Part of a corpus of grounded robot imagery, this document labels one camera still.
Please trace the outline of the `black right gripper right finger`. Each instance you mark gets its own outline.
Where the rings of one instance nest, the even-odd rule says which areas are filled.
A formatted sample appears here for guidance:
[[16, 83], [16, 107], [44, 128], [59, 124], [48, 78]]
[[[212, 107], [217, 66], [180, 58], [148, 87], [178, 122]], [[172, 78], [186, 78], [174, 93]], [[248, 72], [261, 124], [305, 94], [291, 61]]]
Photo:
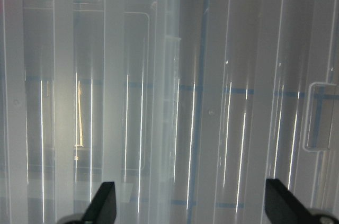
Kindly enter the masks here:
[[318, 223], [317, 219], [278, 179], [265, 182], [265, 213], [271, 223]]

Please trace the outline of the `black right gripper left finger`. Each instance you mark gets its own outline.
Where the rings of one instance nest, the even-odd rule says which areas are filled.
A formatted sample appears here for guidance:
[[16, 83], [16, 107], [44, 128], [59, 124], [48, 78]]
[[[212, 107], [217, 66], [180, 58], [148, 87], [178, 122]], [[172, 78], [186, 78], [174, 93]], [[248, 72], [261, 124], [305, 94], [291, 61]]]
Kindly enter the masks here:
[[117, 217], [117, 203], [114, 182], [103, 182], [87, 210], [82, 223], [114, 224]]

